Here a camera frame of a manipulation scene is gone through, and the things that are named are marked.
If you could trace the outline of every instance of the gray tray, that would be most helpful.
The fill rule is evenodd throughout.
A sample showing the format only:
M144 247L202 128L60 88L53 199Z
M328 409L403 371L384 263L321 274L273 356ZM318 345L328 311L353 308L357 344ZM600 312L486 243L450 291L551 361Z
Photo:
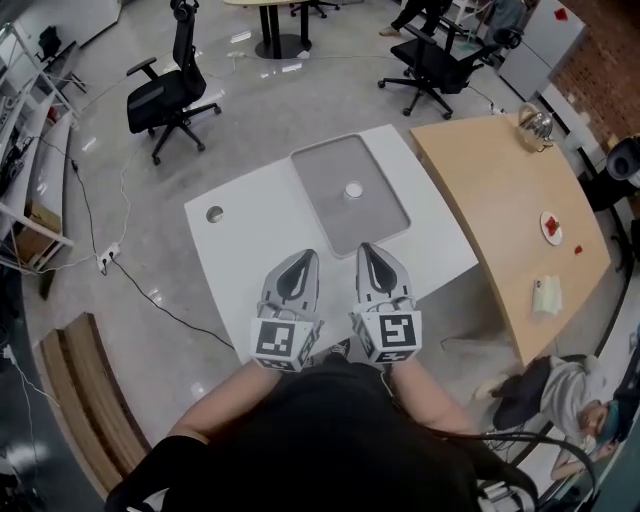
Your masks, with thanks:
M291 161L336 257L349 256L362 242L382 242L411 225L360 135L346 135L294 151ZM345 187L352 181L362 185L359 198L345 194Z

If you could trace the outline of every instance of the chair backrest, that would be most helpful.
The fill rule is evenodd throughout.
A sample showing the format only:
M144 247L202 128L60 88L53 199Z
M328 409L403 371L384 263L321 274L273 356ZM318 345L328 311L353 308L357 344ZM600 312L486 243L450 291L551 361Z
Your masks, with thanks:
M522 42L522 31L511 28L500 28L496 30L494 36L494 43L480 48L477 52L465 57L458 61L456 66L453 66L445 74L444 84L442 84L441 90L444 94L458 94L469 83L471 74L482 67L482 65L476 64L476 61L481 58L489 57L489 55L495 53L501 48L515 48Z
M196 48L193 46L193 30L198 4L196 2L195 5L189 5L185 0L172 0L171 7L178 21L173 42L173 60L180 68L187 90L195 101L202 97L207 87L196 65Z

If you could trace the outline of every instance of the white table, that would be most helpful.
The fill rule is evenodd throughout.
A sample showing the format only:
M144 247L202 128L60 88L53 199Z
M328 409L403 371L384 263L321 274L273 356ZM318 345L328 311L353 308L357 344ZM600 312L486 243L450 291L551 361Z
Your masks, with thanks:
M361 132L411 219L381 243L408 270L420 299L477 263L460 226L412 151L391 126ZM212 206L223 209L216 223ZM355 254L338 259L316 220L289 158L222 185L185 205L209 288L241 362L266 275L287 256L314 249L320 258L317 312L325 321L313 353L352 335L357 301Z

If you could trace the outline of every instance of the black shirt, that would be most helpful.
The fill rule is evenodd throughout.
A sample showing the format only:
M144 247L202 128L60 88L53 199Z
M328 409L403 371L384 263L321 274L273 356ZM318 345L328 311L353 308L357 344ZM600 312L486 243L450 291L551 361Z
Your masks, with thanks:
M478 478L504 466L482 443L443 441L412 422L377 370L321 366L283 379L209 445L180 436L160 442L114 489L107 510L136 507L165 488L168 512L342 503L479 510Z

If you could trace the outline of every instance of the brick wall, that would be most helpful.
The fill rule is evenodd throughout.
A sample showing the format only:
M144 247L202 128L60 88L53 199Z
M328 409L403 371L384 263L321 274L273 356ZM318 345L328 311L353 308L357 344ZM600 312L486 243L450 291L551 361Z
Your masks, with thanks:
M640 133L640 0L564 0L587 36L553 79L600 143Z

